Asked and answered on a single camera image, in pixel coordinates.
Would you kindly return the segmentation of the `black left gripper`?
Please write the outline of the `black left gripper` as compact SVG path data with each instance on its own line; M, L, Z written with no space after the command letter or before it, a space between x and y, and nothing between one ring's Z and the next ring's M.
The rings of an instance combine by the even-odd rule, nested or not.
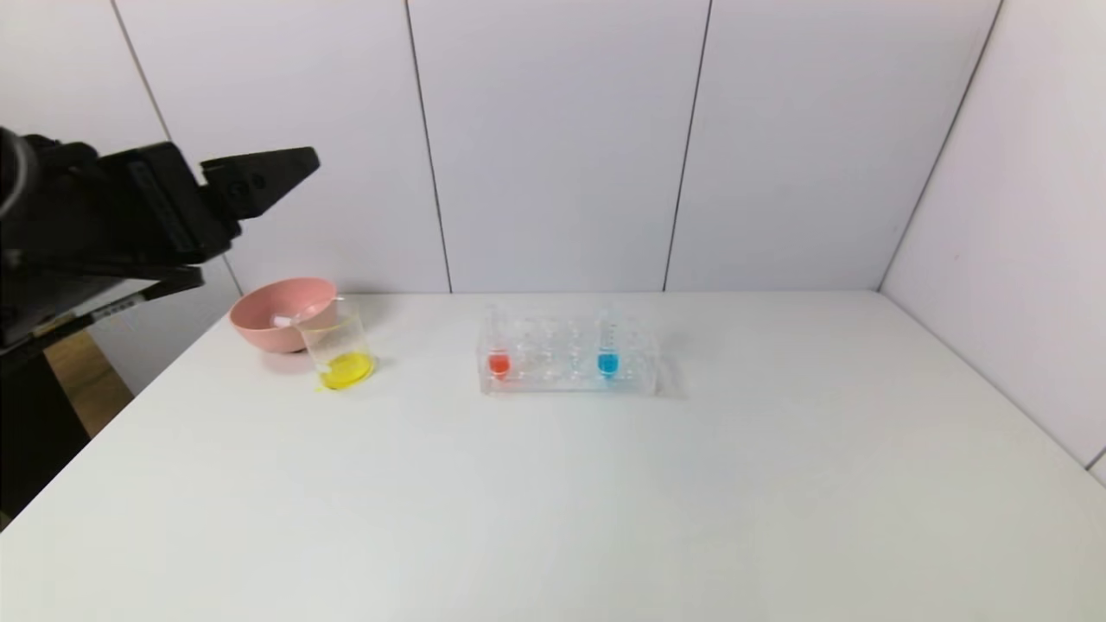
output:
M204 160L201 185L171 143L100 155L31 142L36 178L22 204L22 248L83 263L204 265L232 248L236 220L259 218L321 165L312 147Z

